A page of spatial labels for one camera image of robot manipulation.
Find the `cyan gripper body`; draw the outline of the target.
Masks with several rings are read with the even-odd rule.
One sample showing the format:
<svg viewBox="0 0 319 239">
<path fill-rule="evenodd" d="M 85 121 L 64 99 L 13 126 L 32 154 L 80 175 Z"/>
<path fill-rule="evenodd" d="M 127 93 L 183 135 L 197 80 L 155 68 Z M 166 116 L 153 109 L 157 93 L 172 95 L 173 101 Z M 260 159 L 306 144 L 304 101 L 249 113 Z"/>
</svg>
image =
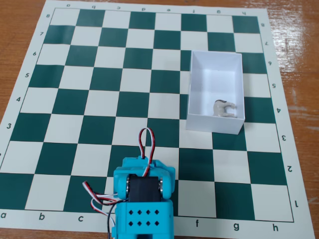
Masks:
<svg viewBox="0 0 319 239">
<path fill-rule="evenodd" d="M 135 174 L 137 176 L 157 176 L 170 177 L 171 180 L 175 180 L 175 168 L 169 167 L 163 164 L 160 160 L 153 160 L 150 165 L 148 165 L 148 158 L 142 159 L 139 157 L 126 157 L 123 159 L 123 164 L 121 166 L 122 174 Z"/>
</svg>

